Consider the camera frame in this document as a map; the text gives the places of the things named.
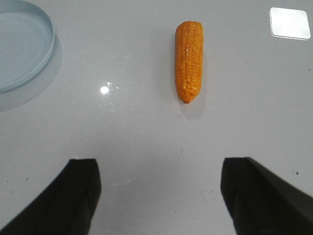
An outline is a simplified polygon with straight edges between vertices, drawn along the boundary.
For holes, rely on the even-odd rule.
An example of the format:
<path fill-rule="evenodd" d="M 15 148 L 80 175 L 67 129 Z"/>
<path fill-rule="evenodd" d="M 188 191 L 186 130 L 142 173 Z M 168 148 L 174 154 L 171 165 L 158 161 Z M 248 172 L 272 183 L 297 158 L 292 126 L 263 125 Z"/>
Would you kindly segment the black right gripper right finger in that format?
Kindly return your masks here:
<path fill-rule="evenodd" d="M 251 157 L 224 159 L 221 193 L 238 235 L 313 233 L 313 198 Z"/>

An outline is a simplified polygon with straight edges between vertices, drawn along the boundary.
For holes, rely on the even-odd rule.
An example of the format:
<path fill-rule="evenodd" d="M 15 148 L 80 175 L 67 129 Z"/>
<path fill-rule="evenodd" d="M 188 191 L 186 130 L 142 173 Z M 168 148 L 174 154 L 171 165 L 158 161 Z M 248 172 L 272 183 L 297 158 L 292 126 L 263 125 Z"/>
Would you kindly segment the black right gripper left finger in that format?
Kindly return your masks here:
<path fill-rule="evenodd" d="M 71 159 L 2 235 L 87 235 L 101 194 L 95 159 Z"/>

